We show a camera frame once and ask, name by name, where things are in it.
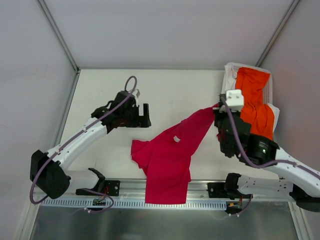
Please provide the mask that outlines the magenta t shirt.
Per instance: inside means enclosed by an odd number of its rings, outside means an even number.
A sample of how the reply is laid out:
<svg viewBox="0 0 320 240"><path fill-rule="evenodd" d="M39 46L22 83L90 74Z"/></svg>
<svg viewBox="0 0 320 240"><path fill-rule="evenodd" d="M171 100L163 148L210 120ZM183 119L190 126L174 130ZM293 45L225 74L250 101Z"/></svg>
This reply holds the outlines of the magenta t shirt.
<svg viewBox="0 0 320 240"><path fill-rule="evenodd" d="M200 109L150 141L134 139L131 159L146 175L147 204L185 204L193 154L215 120L212 107Z"/></svg>

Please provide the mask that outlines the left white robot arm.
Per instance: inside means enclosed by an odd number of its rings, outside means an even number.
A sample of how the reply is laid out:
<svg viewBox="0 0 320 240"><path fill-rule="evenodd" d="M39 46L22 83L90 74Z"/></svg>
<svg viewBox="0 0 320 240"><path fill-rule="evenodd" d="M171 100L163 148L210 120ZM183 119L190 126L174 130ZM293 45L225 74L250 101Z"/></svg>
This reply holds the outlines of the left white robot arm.
<svg viewBox="0 0 320 240"><path fill-rule="evenodd" d="M104 192L106 178L95 168L84 171L69 167L90 145L117 128L149 128L149 105L144 103L139 113L138 98L122 90L115 99L96 108L80 130L65 142L46 152L37 150L31 156L30 180L51 199L65 193L80 196L99 195Z"/></svg>

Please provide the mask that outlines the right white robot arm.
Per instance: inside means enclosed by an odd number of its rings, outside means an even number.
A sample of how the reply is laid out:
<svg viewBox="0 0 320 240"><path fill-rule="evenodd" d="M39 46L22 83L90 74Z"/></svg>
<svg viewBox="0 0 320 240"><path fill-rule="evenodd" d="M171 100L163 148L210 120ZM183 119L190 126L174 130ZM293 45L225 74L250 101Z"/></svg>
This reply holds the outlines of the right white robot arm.
<svg viewBox="0 0 320 240"><path fill-rule="evenodd" d="M236 157L254 169L277 174L278 179L254 178L240 173L229 173L217 198L248 199L254 195L272 196L294 202L309 212L320 211L320 173L289 155L276 142L251 132L253 126L242 120L244 96L240 90L229 90L219 95L213 108L214 125L218 130L220 151Z"/></svg>

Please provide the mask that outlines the white t shirt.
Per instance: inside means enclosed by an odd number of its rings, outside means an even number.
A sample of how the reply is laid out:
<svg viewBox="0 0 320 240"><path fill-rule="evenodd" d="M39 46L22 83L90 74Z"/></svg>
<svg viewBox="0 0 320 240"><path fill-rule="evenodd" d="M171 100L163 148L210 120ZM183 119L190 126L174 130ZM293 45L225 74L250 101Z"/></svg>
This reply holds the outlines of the white t shirt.
<svg viewBox="0 0 320 240"><path fill-rule="evenodd" d="M234 90L236 88L237 74L240 68L250 68L250 69L254 69L254 70L269 74L269 79L262 90L262 95L263 95L263 103L267 104L271 108L274 114L274 122L273 122L273 130L272 130L272 132L274 133L278 123L280 109L273 105L273 77L270 71L260 67L256 67L256 66L229 62L224 66L224 77L223 77L221 93L225 94L226 91Z"/></svg>

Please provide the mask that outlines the white laundry basket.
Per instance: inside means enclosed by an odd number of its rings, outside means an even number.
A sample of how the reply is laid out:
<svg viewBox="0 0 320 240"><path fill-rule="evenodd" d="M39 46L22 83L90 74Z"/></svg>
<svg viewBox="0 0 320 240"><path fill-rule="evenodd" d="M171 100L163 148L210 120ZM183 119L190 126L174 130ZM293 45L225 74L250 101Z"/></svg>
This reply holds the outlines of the white laundry basket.
<svg viewBox="0 0 320 240"><path fill-rule="evenodd" d="M224 66L220 93L233 90L241 90L244 97L242 112L254 112L273 102L272 74L260 67L229 62Z"/></svg>

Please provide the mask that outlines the orange t shirt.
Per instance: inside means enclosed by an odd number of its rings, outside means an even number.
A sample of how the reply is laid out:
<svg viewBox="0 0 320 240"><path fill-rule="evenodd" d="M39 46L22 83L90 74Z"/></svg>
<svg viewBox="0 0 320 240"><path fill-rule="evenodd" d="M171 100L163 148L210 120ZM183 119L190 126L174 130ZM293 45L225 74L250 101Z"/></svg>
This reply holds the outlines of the orange t shirt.
<svg viewBox="0 0 320 240"><path fill-rule="evenodd" d="M253 68L241 67L238 69L235 88L241 90L244 97L244 107L240 118L251 124L250 132L273 139L275 114L264 103L263 88L268 83L270 74Z"/></svg>

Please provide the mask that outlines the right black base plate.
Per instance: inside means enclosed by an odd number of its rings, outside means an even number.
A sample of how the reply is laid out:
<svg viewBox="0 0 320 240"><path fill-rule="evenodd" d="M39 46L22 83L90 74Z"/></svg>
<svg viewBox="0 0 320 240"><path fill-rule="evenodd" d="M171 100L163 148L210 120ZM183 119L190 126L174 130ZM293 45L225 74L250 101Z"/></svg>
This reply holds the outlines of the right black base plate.
<svg viewBox="0 0 320 240"><path fill-rule="evenodd" d="M225 182L207 183L209 198L213 199L249 199L250 194L243 194L238 191L237 185L229 185Z"/></svg>

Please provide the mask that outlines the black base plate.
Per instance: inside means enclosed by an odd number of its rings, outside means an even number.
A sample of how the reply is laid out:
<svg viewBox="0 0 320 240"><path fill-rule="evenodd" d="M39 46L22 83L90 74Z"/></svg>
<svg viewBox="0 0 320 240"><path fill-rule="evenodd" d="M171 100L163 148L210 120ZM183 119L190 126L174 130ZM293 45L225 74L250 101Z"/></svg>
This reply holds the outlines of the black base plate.
<svg viewBox="0 0 320 240"><path fill-rule="evenodd" d="M111 197L118 197L120 191L119 180L98 180L97 184L93 188L89 188L90 191L84 190L83 188L77 189L75 194L78 196L99 196L104 194Z"/></svg>
<svg viewBox="0 0 320 240"><path fill-rule="evenodd" d="M249 199L250 194L243 194L238 191L237 185L229 185L225 182L207 183L209 198L213 199Z"/></svg>

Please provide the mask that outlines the aluminium mounting rail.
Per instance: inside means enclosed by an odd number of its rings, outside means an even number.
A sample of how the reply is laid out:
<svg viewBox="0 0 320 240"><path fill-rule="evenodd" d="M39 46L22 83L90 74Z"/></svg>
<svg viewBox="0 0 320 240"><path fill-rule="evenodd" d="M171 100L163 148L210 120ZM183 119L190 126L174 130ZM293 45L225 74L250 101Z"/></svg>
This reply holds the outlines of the aluminium mounting rail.
<svg viewBox="0 0 320 240"><path fill-rule="evenodd" d="M146 195L147 181L145 179L115 179L108 178L106 180L120 181L119 198L123 199L144 199ZM230 200L228 198L209 198L207 183L210 182L224 182L223 180L192 180L187 187L187 200ZM272 186L259 185L258 180L249 178L245 181L244 189L238 190L240 193L252 196L254 201L268 201L268 202L293 202L294 199L289 192L292 191L293 185L285 182L283 179L273 180L269 179L267 183L275 184Z"/></svg>

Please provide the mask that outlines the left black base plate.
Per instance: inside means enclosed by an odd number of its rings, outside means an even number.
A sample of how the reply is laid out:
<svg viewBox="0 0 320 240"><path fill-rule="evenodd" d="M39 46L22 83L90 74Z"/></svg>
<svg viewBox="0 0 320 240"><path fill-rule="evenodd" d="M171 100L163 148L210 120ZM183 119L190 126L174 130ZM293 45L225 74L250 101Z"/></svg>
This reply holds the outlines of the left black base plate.
<svg viewBox="0 0 320 240"><path fill-rule="evenodd" d="M104 194L111 197L118 197L120 191L119 180L98 180L97 184L93 188L89 188L90 191L84 190L83 188L77 189L75 194L78 196L99 196Z"/></svg>

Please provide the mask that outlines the right aluminium frame post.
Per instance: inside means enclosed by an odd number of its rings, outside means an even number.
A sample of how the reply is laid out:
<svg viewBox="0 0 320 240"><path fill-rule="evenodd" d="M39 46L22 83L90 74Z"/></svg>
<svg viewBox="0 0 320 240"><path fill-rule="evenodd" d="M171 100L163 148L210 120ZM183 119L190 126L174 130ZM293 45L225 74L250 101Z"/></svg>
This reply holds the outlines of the right aluminium frame post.
<svg viewBox="0 0 320 240"><path fill-rule="evenodd" d="M287 9L285 10L283 16L281 17L279 23L277 24L275 30L273 31L271 37L269 38L266 46L264 47L261 55L259 56L257 62L255 63L256 67L261 67L266 60L267 56L275 46L278 38L280 37L281 33L285 29L286 25L290 21L291 17L297 10L301 3L301 0L292 0L290 4L288 5Z"/></svg>

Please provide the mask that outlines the aluminium frame post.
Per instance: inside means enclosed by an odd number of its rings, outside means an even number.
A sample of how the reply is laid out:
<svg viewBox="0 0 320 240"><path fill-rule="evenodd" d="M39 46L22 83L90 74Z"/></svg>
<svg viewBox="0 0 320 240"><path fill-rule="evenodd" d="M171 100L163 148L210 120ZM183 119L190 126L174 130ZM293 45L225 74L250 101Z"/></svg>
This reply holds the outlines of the aluminium frame post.
<svg viewBox="0 0 320 240"><path fill-rule="evenodd" d="M290 4L288 5L287 9L285 10L283 16L281 17L279 23L277 24L275 30L273 31L271 37L269 38L266 46L264 47L261 55L259 56L257 62L255 63L256 67L261 67L266 60L267 56L275 46L278 38L280 37L281 33L285 29L286 25L290 21L291 17L297 10L301 3L301 0L292 0Z"/></svg>
<svg viewBox="0 0 320 240"><path fill-rule="evenodd" d="M78 67L78 64L76 63L75 58L73 57L73 54L70 51L70 48L68 47L65 38L63 37L60 28L51 13L47 3L45 0L36 0L37 5L39 6L42 14L44 15L49 27L51 28L55 38L57 39L63 53L65 54L69 64L71 65L73 71L78 74L80 71L80 68Z"/></svg>

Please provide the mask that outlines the left aluminium frame post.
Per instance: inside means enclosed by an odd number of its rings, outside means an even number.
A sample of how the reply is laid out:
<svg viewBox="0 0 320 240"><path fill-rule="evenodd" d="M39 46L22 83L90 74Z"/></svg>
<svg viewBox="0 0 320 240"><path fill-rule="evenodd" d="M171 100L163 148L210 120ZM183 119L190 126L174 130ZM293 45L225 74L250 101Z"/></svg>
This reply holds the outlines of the left aluminium frame post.
<svg viewBox="0 0 320 240"><path fill-rule="evenodd" d="M47 3L45 0L36 0L37 5L39 6L42 14L44 15L49 27L51 28L55 38L57 39L63 53L65 54L69 64L71 65L73 71L78 74L80 71L80 68L78 67L78 64L76 63L75 58L73 57L73 54L70 51L70 48L68 47L65 38L63 37L60 28L51 13Z"/></svg>

